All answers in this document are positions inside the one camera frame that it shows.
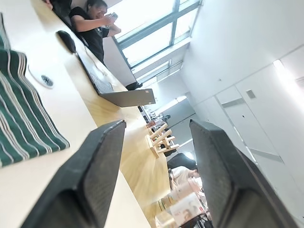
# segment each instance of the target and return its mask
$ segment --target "laptop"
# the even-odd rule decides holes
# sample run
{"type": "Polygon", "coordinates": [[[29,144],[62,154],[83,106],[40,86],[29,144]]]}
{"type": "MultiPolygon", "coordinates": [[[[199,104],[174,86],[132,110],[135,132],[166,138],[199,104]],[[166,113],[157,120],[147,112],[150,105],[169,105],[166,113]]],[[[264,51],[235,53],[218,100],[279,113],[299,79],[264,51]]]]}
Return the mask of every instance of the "laptop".
{"type": "Polygon", "coordinates": [[[89,56],[86,54],[77,54],[86,74],[91,80],[91,83],[99,96],[119,107],[155,104],[152,89],[115,92],[111,83],[106,80],[102,71],[95,66],[94,62],[89,58],[89,56]]]}

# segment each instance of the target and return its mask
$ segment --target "desk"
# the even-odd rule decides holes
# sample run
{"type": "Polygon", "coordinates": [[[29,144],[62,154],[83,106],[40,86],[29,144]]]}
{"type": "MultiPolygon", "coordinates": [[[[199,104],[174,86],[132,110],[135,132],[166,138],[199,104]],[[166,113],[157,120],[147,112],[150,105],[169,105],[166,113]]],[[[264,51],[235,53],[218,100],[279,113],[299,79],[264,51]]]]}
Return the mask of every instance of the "desk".
{"type": "MultiPolygon", "coordinates": [[[[71,148],[17,163],[0,170],[0,227],[18,227],[40,196],[56,170],[81,145],[87,134],[105,123],[125,119],[127,128],[123,144],[121,172],[118,175],[106,227],[154,227],[156,206],[152,202],[170,190],[166,159],[156,159],[148,148],[145,121],[137,107],[119,108],[99,97],[77,57],[69,53],[55,35],[67,31],[76,42],[78,52],[84,46],[74,34],[40,0],[2,0],[0,9],[11,46],[27,54],[29,64],[44,66],[54,80],[54,89],[38,85],[42,102],[58,130],[70,141],[71,148]],[[130,224],[124,224],[124,217],[130,224]]],[[[125,88],[90,53],[105,72],[116,91],[125,88]]]]}

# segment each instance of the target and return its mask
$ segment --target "black mouse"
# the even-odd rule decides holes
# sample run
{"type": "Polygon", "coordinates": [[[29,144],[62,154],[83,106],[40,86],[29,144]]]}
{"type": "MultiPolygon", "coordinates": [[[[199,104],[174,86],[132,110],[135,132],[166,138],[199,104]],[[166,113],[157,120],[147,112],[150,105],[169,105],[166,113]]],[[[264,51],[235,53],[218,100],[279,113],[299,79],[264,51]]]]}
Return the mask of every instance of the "black mouse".
{"type": "Polygon", "coordinates": [[[68,34],[65,31],[58,31],[57,34],[62,39],[66,47],[70,50],[72,53],[76,53],[76,46],[74,40],[71,38],[70,34],[68,34]]]}

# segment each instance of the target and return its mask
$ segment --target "window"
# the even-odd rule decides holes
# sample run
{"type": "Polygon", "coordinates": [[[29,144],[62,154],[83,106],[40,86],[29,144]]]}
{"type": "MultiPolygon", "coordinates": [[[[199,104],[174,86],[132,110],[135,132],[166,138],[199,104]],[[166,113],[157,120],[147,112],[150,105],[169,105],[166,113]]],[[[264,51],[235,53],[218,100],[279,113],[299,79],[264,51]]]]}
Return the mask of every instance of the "window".
{"type": "Polygon", "coordinates": [[[122,0],[109,8],[122,29],[115,36],[130,69],[190,36],[200,0],[122,0]]]}
{"type": "Polygon", "coordinates": [[[169,63],[170,63],[170,61],[167,61],[167,62],[164,62],[163,64],[160,64],[159,66],[157,66],[153,70],[150,70],[149,72],[147,72],[144,75],[137,78],[137,80],[142,81],[142,80],[146,80],[146,78],[151,78],[151,77],[157,75],[161,71],[167,69],[169,67],[169,63]]]}
{"type": "Polygon", "coordinates": [[[129,64],[136,63],[168,47],[171,39],[172,24],[166,25],[123,50],[129,64]]]}
{"type": "Polygon", "coordinates": [[[130,36],[135,29],[143,29],[172,13],[175,0],[122,0],[109,8],[118,15],[116,24],[122,29],[117,39],[130,36]]]}
{"type": "Polygon", "coordinates": [[[191,31],[197,11],[194,9],[177,19],[175,39],[191,31]]]}

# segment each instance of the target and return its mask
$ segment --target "green striped cloth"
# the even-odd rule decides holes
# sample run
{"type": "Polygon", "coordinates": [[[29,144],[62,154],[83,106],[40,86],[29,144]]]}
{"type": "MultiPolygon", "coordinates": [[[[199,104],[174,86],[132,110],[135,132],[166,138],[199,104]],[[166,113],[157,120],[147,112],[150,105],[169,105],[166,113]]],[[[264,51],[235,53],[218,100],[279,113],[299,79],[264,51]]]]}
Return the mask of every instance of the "green striped cloth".
{"type": "Polygon", "coordinates": [[[0,167],[69,147],[25,78],[26,65],[10,50],[0,13],[0,167]]]}

